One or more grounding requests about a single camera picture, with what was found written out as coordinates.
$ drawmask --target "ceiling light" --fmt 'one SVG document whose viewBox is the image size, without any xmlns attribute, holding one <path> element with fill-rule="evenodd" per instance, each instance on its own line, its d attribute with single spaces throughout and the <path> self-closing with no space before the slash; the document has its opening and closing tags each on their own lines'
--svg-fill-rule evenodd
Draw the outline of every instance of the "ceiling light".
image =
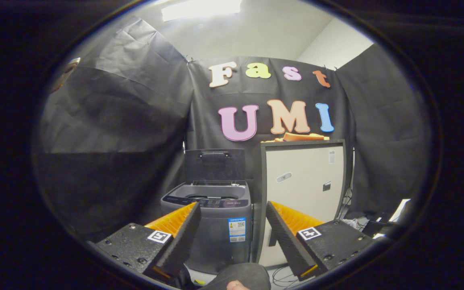
<svg viewBox="0 0 464 290">
<path fill-rule="evenodd" d="M 192 0 L 162 8 L 164 22 L 179 18 L 239 13 L 241 0 Z"/>
</svg>

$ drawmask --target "hand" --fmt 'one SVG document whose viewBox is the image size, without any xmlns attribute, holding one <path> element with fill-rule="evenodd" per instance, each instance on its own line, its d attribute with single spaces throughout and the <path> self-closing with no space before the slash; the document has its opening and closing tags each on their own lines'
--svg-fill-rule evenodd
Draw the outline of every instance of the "hand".
<svg viewBox="0 0 464 290">
<path fill-rule="evenodd" d="M 241 284 L 241 282 L 239 282 L 238 280 L 235 280 L 235 281 L 228 283 L 227 290 L 250 290 L 250 289 L 243 286 L 243 284 Z"/>
</svg>

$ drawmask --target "washing machine lid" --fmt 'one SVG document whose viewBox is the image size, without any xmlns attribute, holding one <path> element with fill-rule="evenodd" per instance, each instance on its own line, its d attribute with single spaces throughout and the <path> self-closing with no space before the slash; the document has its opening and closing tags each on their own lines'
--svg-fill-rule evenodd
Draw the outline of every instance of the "washing machine lid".
<svg viewBox="0 0 464 290">
<path fill-rule="evenodd" d="M 244 149 L 186 150 L 188 182 L 244 180 Z"/>
</svg>

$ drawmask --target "washing machine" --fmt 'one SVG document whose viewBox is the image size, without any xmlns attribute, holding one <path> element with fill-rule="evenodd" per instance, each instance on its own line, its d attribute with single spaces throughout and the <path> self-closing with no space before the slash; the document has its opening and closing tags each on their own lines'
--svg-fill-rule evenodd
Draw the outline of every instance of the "washing machine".
<svg viewBox="0 0 464 290">
<path fill-rule="evenodd" d="M 243 149 L 186 150 L 186 182 L 161 199 L 168 214 L 199 202 L 201 221 L 186 266 L 215 275 L 247 263 L 252 243 L 252 202 L 244 178 Z"/>
</svg>

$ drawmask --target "white cabinet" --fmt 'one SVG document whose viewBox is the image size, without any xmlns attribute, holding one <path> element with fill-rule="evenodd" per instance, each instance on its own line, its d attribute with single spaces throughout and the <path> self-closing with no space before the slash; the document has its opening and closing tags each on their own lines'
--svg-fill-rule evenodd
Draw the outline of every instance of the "white cabinet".
<svg viewBox="0 0 464 290">
<path fill-rule="evenodd" d="M 343 140 L 263 143 L 263 194 L 322 222 L 333 220 L 345 191 Z M 271 226 L 265 221 L 259 264 L 286 263 L 278 242 L 269 246 Z"/>
</svg>

